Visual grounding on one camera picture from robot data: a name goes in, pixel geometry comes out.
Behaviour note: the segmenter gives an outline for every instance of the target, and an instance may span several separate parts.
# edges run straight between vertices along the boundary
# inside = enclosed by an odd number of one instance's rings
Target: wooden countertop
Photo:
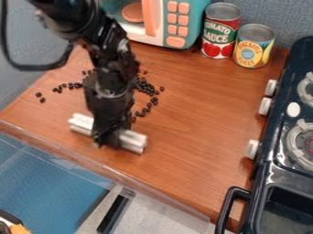
[[[244,158],[244,150],[264,128],[265,118],[257,111],[265,85],[279,77],[287,51],[274,49],[266,67],[245,69],[231,58],[204,58],[192,49],[137,43],[133,49],[141,70],[148,71],[147,80],[166,88],[158,106],[134,125],[135,131],[149,137],[142,156],[107,147],[99,150],[88,137],[70,131],[67,120],[74,112],[89,114],[82,90],[51,90],[62,82],[80,81],[81,71],[91,67],[81,48],[66,67],[47,72],[1,112],[1,131],[132,188],[142,190],[137,182],[151,186],[216,222],[227,189],[249,189],[253,162]],[[46,97],[45,103],[39,103],[37,91]],[[134,110],[149,97],[137,93],[136,99]],[[231,229],[241,209],[232,211]]]

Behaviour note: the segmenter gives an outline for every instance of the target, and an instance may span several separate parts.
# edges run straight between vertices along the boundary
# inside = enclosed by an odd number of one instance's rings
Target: yellow can
[[[234,61],[249,69],[265,66],[275,41],[274,31],[267,26],[250,24],[241,27],[233,51]]]

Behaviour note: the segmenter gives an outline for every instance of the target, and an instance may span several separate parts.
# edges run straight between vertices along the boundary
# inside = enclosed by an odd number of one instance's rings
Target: toy stove
[[[225,230],[234,200],[246,202],[237,233],[313,234],[313,37],[292,47],[279,81],[269,80],[259,113],[262,140],[251,140],[253,189],[232,187],[215,233]]]

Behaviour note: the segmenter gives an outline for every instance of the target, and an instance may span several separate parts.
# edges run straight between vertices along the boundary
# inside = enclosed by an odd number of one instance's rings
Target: orange object
[[[178,17],[175,14],[168,14],[167,21],[170,24],[176,24],[178,22]]]
[[[178,2],[169,1],[167,3],[167,10],[169,12],[177,12],[178,11]]]
[[[182,26],[187,26],[189,24],[189,17],[188,16],[179,16],[178,23]]]
[[[178,28],[178,34],[181,37],[186,37],[188,35],[188,28],[187,27],[179,27]]]
[[[168,26],[167,32],[171,35],[176,35],[178,33],[178,27],[177,26]]]
[[[143,23],[143,9],[141,3],[132,3],[123,8],[122,16],[132,23]]]
[[[10,227],[12,234],[31,234],[29,230],[27,230],[23,225],[12,225]]]
[[[178,6],[178,11],[180,14],[188,14],[190,10],[190,5],[189,3],[180,3]]]
[[[142,6],[144,10],[144,20],[145,20],[145,29],[146,34],[155,37],[157,35],[157,22],[156,22],[156,10],[153,8],[155,0],[142,0]]]
[[[186,40],[180,37],[168,37],[167,43],[174,48],[183,48],[185,46]]]

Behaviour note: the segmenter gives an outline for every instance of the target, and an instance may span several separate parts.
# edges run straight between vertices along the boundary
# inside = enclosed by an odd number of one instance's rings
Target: black cable
[[[58,69],[63,67],[69,60],[70,53],[74,49],[74,44],[69,43],[66,47],[63,55],[54,63],[46,64],[46,65],[27,65],[27,64],[18,64],[14,62],[8,51],[7,45],[7,36],[6,36],[6,28],[7,28],[7,0],[1,0],[1,23],[0,23],[0,39],[1,39],[1,49],[5,55],[6,60],[8,63],[14,67],[15,69],[23,70],[23,71],[41,71],[41,70],[49,70],[49,69]]]

